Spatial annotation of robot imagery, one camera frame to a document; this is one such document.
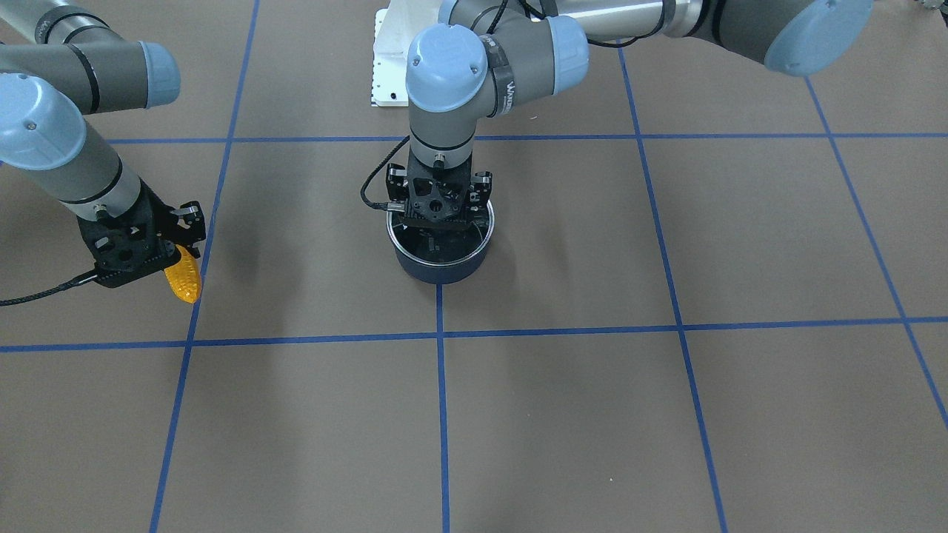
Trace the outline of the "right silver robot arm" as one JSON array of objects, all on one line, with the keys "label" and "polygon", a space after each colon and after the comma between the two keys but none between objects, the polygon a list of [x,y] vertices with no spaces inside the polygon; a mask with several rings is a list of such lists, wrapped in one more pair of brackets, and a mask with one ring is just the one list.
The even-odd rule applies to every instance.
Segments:
[{"label": "right silver robot arm", "polygon": [[174,102],[181,76],[161,44],[121,37],[67,1],[4,1],[2,21],[30,44],[2,47],[2,162],[77,218],[90,271],[42,297],[94,282],[124,286],[158,271],[179,299],[201,292],[199,202],[164,203],[87,117]]}]

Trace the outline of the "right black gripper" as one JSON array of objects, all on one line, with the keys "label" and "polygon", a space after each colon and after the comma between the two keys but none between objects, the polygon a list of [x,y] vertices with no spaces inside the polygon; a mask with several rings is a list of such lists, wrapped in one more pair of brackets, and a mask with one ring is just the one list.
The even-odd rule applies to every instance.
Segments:
[{"label": "right black gripper", "polygon": [[196,245],[207,238],[199,202],[173,209],[147,185],[122,215],[109,215],[102,205],[93,215],[92,221],[79,219],[80,234],[94,260],[95,281],[107,288],[163,272],[179,259],[175,245],[186,247],[198,260]]}]

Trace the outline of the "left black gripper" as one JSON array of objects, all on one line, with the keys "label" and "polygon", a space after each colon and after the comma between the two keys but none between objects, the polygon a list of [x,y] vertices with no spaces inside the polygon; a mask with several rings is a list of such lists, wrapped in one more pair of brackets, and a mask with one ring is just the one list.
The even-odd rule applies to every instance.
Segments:
[{"label": "left black gripper", "polygon": [[471,176],[470,167],[407,168],[409,196],[404,225],[423,229],[465,229],[470,226],[467,200]]}]

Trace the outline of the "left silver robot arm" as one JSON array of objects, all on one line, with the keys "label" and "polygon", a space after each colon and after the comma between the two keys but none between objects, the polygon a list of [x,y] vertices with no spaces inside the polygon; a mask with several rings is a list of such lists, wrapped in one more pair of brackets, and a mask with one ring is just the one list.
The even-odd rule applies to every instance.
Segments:
[{"label": "left silver robot arm", "polygon": [[471,171],[482,118],[576,87],[590,45],[694,37],[803,77],[848,50],[870,1],[444,1],[407,48],[410,157],[390,165],[389,211],[409,227],[484,218],[489,175]]}]

